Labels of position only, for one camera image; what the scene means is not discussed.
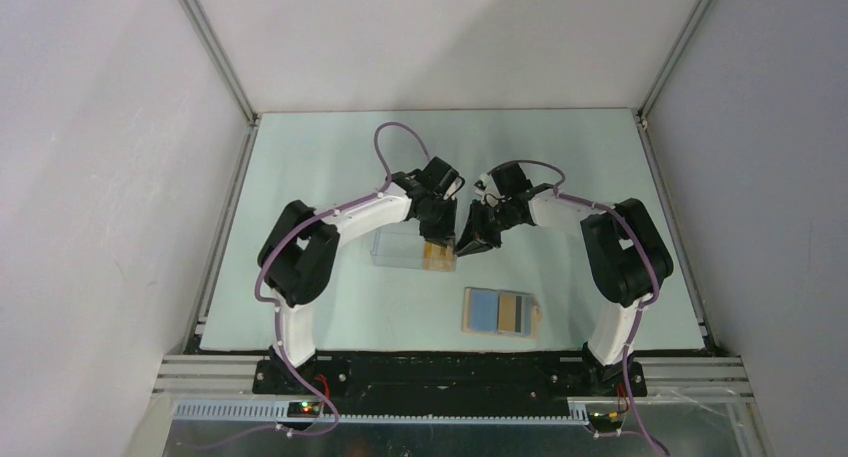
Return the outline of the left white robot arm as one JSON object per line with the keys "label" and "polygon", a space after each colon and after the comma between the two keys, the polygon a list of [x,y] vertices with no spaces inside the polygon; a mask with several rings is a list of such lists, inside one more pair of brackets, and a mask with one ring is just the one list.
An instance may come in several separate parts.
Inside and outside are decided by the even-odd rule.
{"label": "left white robot arm", "polygon": [[287,204],[261,247],[254,297],[274,307],[273,351],[282,359],[278,381],[304,393],[316,380],[309,361],[314,341],[315,301],[328,286],[338,251],[382,227],[413,220],[427,242],[455,241],[457,193],[465,179],[433,157],[422,169],[388,174],[375,191],[318,210],[301,200]]}

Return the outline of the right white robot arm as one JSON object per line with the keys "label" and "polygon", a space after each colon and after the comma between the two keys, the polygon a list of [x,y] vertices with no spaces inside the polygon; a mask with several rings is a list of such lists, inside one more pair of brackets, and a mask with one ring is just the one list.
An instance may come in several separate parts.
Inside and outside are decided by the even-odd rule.
{"label": "right white robot arm", "polygon": [[604,204],[560,192],[557,184],[535,185],[522,161],[503,163],[475,182],[476,199],[455,254],[464,257],[497,249],[505,231],[520,225],[556,228],[582,237],[591,276],[605,298],[585,345],[581,369],[585,388],[606,395],[622,380],[618,364],[633,352],[644,310],[659,297],[674,271],[671,254],[638,199]]}

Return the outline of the tan leather card holder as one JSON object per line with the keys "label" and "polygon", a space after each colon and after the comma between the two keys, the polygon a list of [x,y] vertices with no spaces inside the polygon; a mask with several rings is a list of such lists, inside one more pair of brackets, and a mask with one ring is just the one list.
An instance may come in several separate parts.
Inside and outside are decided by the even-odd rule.
{"label": "tan leather card holder", "polygon": [[471,334],[535,339],[541,306],[530,293],[466,287],[462,331]]}

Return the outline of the clear plastic card box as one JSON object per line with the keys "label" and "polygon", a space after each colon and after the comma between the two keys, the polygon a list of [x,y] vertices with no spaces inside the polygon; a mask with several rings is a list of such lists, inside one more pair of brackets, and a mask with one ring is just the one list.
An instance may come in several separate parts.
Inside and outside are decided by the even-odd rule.
{"label": "clear plastic card box", "polygon": [[381,227],[374,232],[370,250],[372,263],[378,267],[424,270],[422,256],[425,243],[417,224]]}

